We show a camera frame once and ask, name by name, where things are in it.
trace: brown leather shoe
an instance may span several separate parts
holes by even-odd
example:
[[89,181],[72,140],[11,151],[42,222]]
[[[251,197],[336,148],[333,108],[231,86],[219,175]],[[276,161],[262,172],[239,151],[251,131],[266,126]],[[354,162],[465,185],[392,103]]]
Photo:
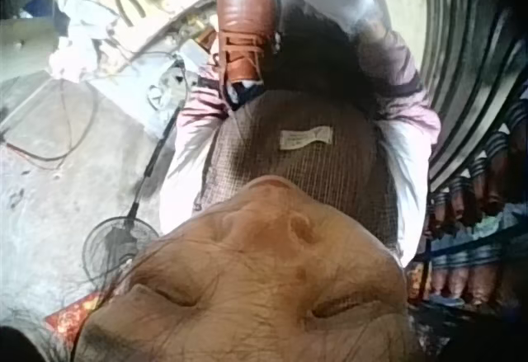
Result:
[[220,87],[262,80],[262,61],[276,32],[276,0],[217,0]]

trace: electrical wire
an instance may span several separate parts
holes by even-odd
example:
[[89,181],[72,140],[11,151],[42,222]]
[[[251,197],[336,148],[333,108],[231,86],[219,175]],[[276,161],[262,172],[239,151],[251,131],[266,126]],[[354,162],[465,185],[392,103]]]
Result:
[[[21,148],[13,143],[6,141],[3,136],[2,136],[2,141],[0,141],[2,144],[6,146],[6,148],[13,151],[18,156],[21,156],[22,158],[24,158],[31,165],[38,167],[40,169],[43,169],[43,170],[47,170],[47,171],[59,170],[63,166],[66,159],[78,149],[78,147],[83,143],[84,139],[87,137],[88,133],[92,129],[92,126],[93,126],[93,123],[95,121],[96,114],[97,114],[97,108],[98,108],[97,95],[95,95],[95,92],[94,92],[92,113],[90,114],[90,119],[88,120],[87,126],[85,127],[84,131],[79,137],[79,140],[75,144],[73,144],[72,125],[69,119],[68,110],[66,108],[66,101],[64,99],[64,82],[63,81],[61,81],[60,83],[60,97],[61,97],[61,102],[62,102],[62,106],[64,109],[66,124],[68,127],[68,151],[66,153],[63,153],[63,154],[60,154],[54,157],[44,157],[39,154],[32,153],[24,148]],[[59,162],[59,163],[55,167],[43,167],[35,163],[33,160],[36,160],[39,162]]]

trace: white label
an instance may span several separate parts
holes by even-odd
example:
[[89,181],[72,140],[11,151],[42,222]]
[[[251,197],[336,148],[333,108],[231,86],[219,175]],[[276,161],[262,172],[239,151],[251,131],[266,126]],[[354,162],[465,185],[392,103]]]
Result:
[[332,144],[333,130],[322,125],[308,131],[281,131],[280,150],[296,150],[313,142]]

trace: eyebrow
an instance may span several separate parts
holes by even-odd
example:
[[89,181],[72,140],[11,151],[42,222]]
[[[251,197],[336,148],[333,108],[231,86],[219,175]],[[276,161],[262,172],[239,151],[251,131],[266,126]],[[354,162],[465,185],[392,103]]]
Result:
[[137,342],[128,341],[98,325],[84,328],[79,341],[82,348],[77,348],[73,362],[147,362],[153,360],[152,353],[141,350]]

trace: black cable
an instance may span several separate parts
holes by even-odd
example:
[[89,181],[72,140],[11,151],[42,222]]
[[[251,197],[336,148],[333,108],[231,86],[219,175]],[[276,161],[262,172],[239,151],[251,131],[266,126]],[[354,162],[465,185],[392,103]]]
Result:
[[[64,91],[62,90],[63,89],[63,83],[62,82],[61,82],[60,86],[61,86],[61,95],[62,95],[64,93]],[[9,143],[8,141],[5,140],[3,135],[0,136],[0,143],[5,144],[7,148],[11,149],[15,153],[19,153],[19,154],[21,153],[22,155],[24,155],[26,157],[30,157],[30,158],[38,160],[40,162],[58,162],[58,161],[63,161],[64,162],[64,160],[70,154],[72,154],[73,152],[75,152],[75,150],[78,149],[78,147],[81,145],[81,143],[83,143],[84,139],[87,137],[88,133],[92,129],[92,126],[93,126],[93,123],[94,123],[94,120],[95,120],[96,114],[97,114],[97,107],[98,107],[97,97],[95,96],[93,98],[93,106],[92,106],[92,113],[90,114],[90,119],[88,121],[88,124],[87,124],[86,128],[82,132],[81,137],[79,138],[79,140],[73,146],[71,146],[71,138],[70,138],[70,146],[71,146],[71,148],[66,153],[60,154],[58,156],[44,157],[44,156],[41,156],[39,154],[35,154],[35,153],[32,153],[32,152],[29,152],[28,150],[26,150],[24,148],[20,148],[19,146],[16,146],[13,143]],[[67,117],[67,122],[68,122],[68,128],[70,129],[70,132],[71,132],[71,123],[69,121],[69,117],[68,117],[68,113],[67,112],[66,112],[66,117]],[[42,169],[47,169],[47,170],[57,170],[57,169],[60,168],[61,164],[62,163],[60,163],[56,168],[45,168],[45,167],[41,167],[41,166],[38,166],[38,165],[37,165],[37,167],[42,168]]]
[[130,211],[127,215],[129,219],[134,219],[138,213],[139,201],[141,200],[141,190],[143,189],[143,185],[145,181],[152,176],[154,167],[156,166],[156,162],[158,161],[158,158],[159,158],[159,154],[162,152],[162,149],[165,146],[165,143],[167,142],[169,135],[171,134],[172,128],[174,127],[174,124],[176,124],[177,117],[180,114],[180,111],[182,110],[183,105],[185,105],[187,98],[189,96],[189,83],[187,82],[187,77],[186,77],[185,62],[183,61],[181,57],[177,55],[176,61],[174,62],[172,66],[174,68],[181,69],[181,74],[183,75],[183,80],[185,82],[185,99],[181,101],[178,104],[177,108],[174,110],[174,113],[172,114],[171,119],[168,121],[167,126],[165,127],[165,130],[163,131],[162,137],[156,144],[156,148],[154,148],[152,156],[150,157],[150,160],[148,161],[148,164],[144,170],[143,178],[141,179],[141,182],[139,183],[139,186],[135,193],[134,202],[132,203],[132,206],[130,207]]

